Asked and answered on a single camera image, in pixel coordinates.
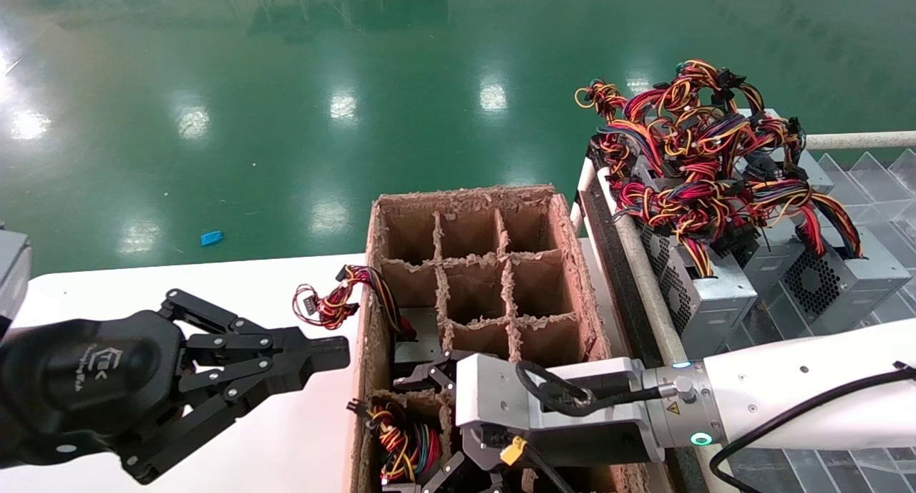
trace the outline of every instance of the cardboard box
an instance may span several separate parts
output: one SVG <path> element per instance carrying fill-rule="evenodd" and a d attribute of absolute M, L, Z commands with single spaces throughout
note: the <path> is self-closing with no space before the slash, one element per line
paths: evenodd
<path fill-rule="evenodd" d="M 610 357 L 568 207 L 553 187 L 381 196 L 372 207 L 366 261 L 385 275 L 402 310 L 434 315 L 442 351 L 495 353 L 543 366 Z M 371 292 L 364 292 L 362 305 L 354 398 L 398 401 L 442 429 L 447 459 L 461 444 L 451 394 L 392 393 L 389 330 Z M 379 491 L 376 439 L 356 417 L 348 435 L 352 459 L 344 492 Z M 561 471 L 579 491 L 647 489 L 638 464 Z M 525 489 L 551 490 L 549 479 L 530 472 L 517 481 Z"/>

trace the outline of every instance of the white table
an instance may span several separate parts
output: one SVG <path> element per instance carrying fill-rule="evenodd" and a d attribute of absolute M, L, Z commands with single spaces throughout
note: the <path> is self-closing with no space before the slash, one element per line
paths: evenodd
<path fill-rule="evenodd" d="M 585 260 L 608 320 L 610 296 L 596 269 L 587 239 Z M 353 394 L 354 334 L 358 316 L 328 332 L 297 320 L 289 308 L 296 285 L 307 282 L 320 294 L 336 285 L 344 264 L 363 264 L 364 254 L 311 256 L 115 269 L 43 275 L 29 282 L 29 294 L 13 327 L 85 318 L 123 318 L 157 310 L 166 291 L 181 288 L 266 328 L 298 326 L 310 338 L 345 336 L 351 365 L 318 373 L 302 392 L 272 396 L 162 477 L 142 487 L 121 470 L 114 454 L 82 457 L 56 467 L 0 470 L 0 492 L 16 493 L 302 493 L 341 491 Z M 354 291 L 358 298 L 359 288 Z"/>

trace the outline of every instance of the metal pipe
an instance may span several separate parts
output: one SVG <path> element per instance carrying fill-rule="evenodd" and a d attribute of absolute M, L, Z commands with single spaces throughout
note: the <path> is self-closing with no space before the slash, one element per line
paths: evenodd
<path fill-rule="evenodd" d="M 863 134 L 808 135 L 805 150 L 872 150 L 876 147 L 916 147 L 916 130 Z"/>
<path fill-rule="evenodd" d="M 674 322 L 671 320 L 671 313 L 668 312 L 668 305 L 661 296 L 658 281 L 655 280 L 655 275 L 652 274 L 648 256 L 645 254 L 639 235 L 635 231 L 632 218 L 623 216 L 615 223 L 615 227 L 618 229 L 624 253 L 627 254 L 630 271 L 639 290 L 639 296 L 642 298 L 645 316 L 652 326 L 652 333 L 658 344 L 661 358 L 667 365 L 687 360 L 687 353 L 684 352 L 681 338 L 678 337 L 677 330 L 674 329 Z M 703 470 L 703 480 L 706 481 L 706 486 L 709 487 L 709 493 L 735 493 L 737 491 L 735 487 L 723 483 L 709 469 L 710 460 L 713 459 L 713 456 L 718 451 L 722 450 L 722 445 L 698 446 L 694 450 L 696 450 L 697 460 L 700 461 L 700 470 Z M 727 474 L 732 474 L 731 467 L 727 461 L 722 464 L 722 467 Z"/>

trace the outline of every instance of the green epoxy floor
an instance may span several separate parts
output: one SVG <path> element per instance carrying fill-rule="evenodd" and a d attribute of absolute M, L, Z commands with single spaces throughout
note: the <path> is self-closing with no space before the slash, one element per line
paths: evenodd
<path fill-rule="evenodd" d="M 35 275 L 357 252 L 380 193 L 572 194 L 595 76 L 700 57 L 810 133 L 912 129 L 914 36 L 910 0 L 0 0 L 0 219 Z"/>

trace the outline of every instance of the black cable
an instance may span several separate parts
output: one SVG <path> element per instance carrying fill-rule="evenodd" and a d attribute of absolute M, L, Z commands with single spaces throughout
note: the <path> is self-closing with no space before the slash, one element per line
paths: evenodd
<path fill-rule="evenodd" d="M 850 393 L 861 391 L 862 389 L 874 388 L 874 386 L 890 384 L 891 382 L 916 379 L 916 368 L 906 366 L 899 361 L 894 363 L 894 366 L 898 368 L 897 371 L 891 371 L 881 375 L 867 376 L 864 379 L 853 380 L 848 384 L 837 386 L 836 388 L 830 389 L 830 391 L 825 391 L 820 395 L 806 399 L 806 401 L 799 403 L 791 409 L 788 409 L 788 411 L 782 412 L 782 414 L 776 416 L 772 420 L 767 421 L 765 424 L 756 427 L 754 430 L 747 432 L 747 434 L 727 444 L 709 461 L 709 469 L 712 470 L 714 476 L 719 477 L 719 480 L 729 484 L 729 486 L 737 487 L 737 489 L 739 489 L 739 491 L 743 491 L 743 493 L 761 493 L 760 490 L 755 489 L 755 487 L 750 487 L 749 484 L 745 484 L 735 477 L 730 476 L 730 474 L 720 470 L 719 467 L 721 466 L 722 461 L 726 460 L 737 451 L 742 450 L 742 448 L 746 447 L 747 445 L 750 445 L 754 443 L 754 441 L 759 440 L 763 436 L 769 434 L 769 432 L 775 431 L 782 425 L 788 424 L 789 421 L 792 421 L 802 414 L 805 414 L 805 412 L 821 407 L 821 405 L 824 405 L 827 402 L 835 401 L 835 399 L 841 398 L 841 396 L 846 396 Z"/>
<path fill-rule="evenodd" d="M 541 455 L 531 444 L 525 444 L 525 450 L 523 451 L 525 457 L 529 458 L 536 467 L 539 467 L 541 471 L 546 474 L 547 478 L 550 479 L 550 482 L 553 483 L 553 486 L 556 486 L 560 490 L 560 493 L 576 493 L 575 489 L 566 482 L 563 477 L 560 476 L 560 473 L 556 468 L 547 464 L 547 461 L 544 460 L 544 456 Z"/>
<path fill-rule="evenodd" d="M 559 386 L 569 393 L 574 399 L 577 399 L 579 402 L 586 402 L 589 399 L 592 399 L 591 403 L 583 403 L 581 406 L 573 406 L 563 402 L 558 401 L 558 399 L 553 398 L 546 391 L 539 388 L 537 384 L 534 383 L 529 376 L 529 373 L 534 376 L 539 376 L 541 379 L 544 379 L 547 384 L 553 386 Z M 568 380 L 563 380 L 559 376 L 550 373 L 541 365 L 530 361 L 521 361 L 516 365 L 516 375 L 518 380 L 520 380 L 521 385 L 527 389 L 527 392 L 530 392 L 534 398 L 539 399 L 548 409 L 559 412 L 559 414 L 565 414 L 566 416 L 572 416 L 576 418 L 581 418 L 583 416 L 588 416 L 599 409 L 606 409 L 608 407 L 613 407 L 618 404 L 623 403 L 633 403 L 637 401 L 650 401 L 651 399 L 660 399 L 661 391 L 658 388 L 648 388 L 648 389 L 639 389 L 639 391 L 628 391 L 625 393 L 619 393 L 616 395 L 606 396 L 602 399 L 593 399 L 593 396 L 590 395 L 591 392 L 586 391 L 586 389 L 579 388 L 572 382 Z"/>

